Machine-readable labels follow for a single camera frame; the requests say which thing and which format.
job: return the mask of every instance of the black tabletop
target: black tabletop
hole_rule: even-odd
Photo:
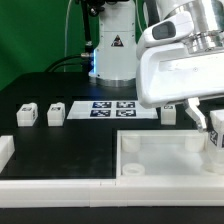
[[[88,82],[82,73],[31,73],[0,91],[0,136],[13,135],[16,152],[0,180],[116,178],[117,130],[195,129],[177,106],[177,124],[160,120],[65,120],[48,127],[50,104],[63,102],[68,114],[75,100],[137,100],[135,87],[108,88]],[[33,127],[17,127],[16,112],[25,103],[38,105]],[[224,107],[223,99],[205,101],[200,109]],[[0,210],[0,223],[223,223],[222,207],[55,208]]]
[[[63,127],[48,127],[47,111],[57,102],[65,104],[67,115],[77,100],[136,99],[135,87],[97,86],[83,73],[22,75],[0,92],[0,135],[13,135],[16,148],[0,179],[115,178],[117,130],[164,128],[158,119],[66,119]],[[17,127],[16,112],[31,102],[38,105],[38,120],[33,127]],[[173,128],[192,128],[178,114]]]

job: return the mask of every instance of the green wall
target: green wall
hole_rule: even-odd
[[[41,72],[64,56],[64,29],[69,0],[0,1],[0,89],[21,74]],[[91,18],[94,44],[98,18]],[[83,52],[81,6],[73,3],[69,52]]]

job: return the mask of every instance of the white plastic tray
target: white plastic tray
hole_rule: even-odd
[[[138,151],[124,151],[122,137],[136,134]],[[205,148],[185,149],[187,136],[195,135],[118,131],[116,179],[0,181],[0,207],[223,206],[224,176],[203,168],[210,162]],[[123,175],[129,163],[143,165],[145,174]]]

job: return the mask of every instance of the small white block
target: small white block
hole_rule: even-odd
[[[224,110],[210,112],[213,130],[209,132],[207,151],[213,171],[224,174]]]
[[[0,173],[15,151],[13,136],[0,137]]]
[[[164,106],[161,108],[161,124],[175,125],[176,124],[176,107],[175,105]]]
[[[191,134],[185,137],[185,150],[201,152],[205,148],[205,135],[202,133]]]
[[[19,127],[33,126],[38,117],[37,104],[23,104],[16,116]]]
[[[48,126],[62,126],[65,120],[65,104],[51,104],[47,112]]]
[[[141,148],[141,136],[136,133],[128,133],[122,135],[121,138],[122,149],[125,152],[138,152]]]

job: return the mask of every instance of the white platform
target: white platform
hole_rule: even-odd
[[[134,153],[122,149],[130,131],[118,132],[116,179],[0,181],[0,207],[224,205],[224,176],[204,169],[207,152],[185,150],[186,136],[197,131],[134,132],[141,138]],[[122,175],[133,162],[145,175]]]
[[[74,101],[67,119],[158,119],[156,109],[138,101]]]

